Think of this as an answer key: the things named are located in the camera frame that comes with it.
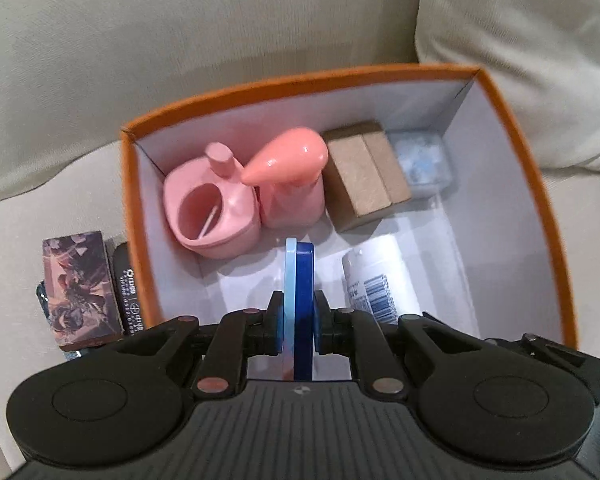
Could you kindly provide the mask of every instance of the beige sofa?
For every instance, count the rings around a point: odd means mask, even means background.
[[[418,0],[0,0],[0,478],[22,462],[9,394],[62,362],[34,296],[42,239],[125,237],[119,126],[238,82],[416,61],[417,10]],[[600,174],[552,172],[546,184],[580,346],[600,356]]]

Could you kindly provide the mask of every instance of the white cylindrical bottle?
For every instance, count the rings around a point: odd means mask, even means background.
[[[349,304],[378,322],[396,323],[402,314],[422,314],[398,241],[372,238],[342,257]]]

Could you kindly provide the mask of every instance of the open storage box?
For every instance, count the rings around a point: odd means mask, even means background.
[[[207,143],[225,143],[245,164],[288,128],[324,132],[367,120],[386,131],[442,134],[453,184],[342,234],[327,216],[304,231],[264,228],[258,245],[231,261],[199,257],[175,240],[162,183]],[[332,308],[346,306],[342,255],[392,233],[423,310],[481,338],[533,332],[577,345],[564,255],[538,168],[481,69],[397,64],[229,88],[131,122],[122,150],[126,227],[147,326],[182,314],[208,324],[232,310],[266,308],[283,288],[287,236],[314,243],[315,288]]]

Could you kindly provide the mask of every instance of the oval opening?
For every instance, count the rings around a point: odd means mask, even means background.
[[[222,194],[217,186],[206,183],[184,197],[178,227],[185,238],[199,240],[216,227],[221,214]]]

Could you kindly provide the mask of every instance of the circular cover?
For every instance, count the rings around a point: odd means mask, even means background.
[[[24,381],[7,420],[23,452],[64,466],[101,466],[165,440],[182,416],[182,395],[151,360],[106,352]]]
[[[575,377],[532,359],[448,356],[418,393],[424,424],[472,458],[514,466],[561,460],[590,429],[594,400]]]

